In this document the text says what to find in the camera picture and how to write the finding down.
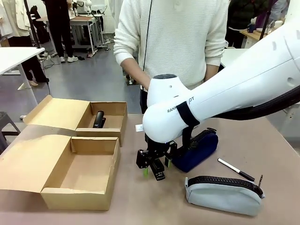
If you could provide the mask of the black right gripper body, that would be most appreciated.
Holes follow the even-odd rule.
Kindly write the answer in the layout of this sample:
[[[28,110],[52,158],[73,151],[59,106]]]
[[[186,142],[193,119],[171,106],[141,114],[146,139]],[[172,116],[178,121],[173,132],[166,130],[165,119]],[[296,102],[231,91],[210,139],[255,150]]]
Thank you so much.
[[[165,153],[169,150],[169,143],[159,143],[151,140],[147,135],[145,135],[145,141],[147,143],[147,151],[150,163],[154,162],[156,159],[165,157]]]

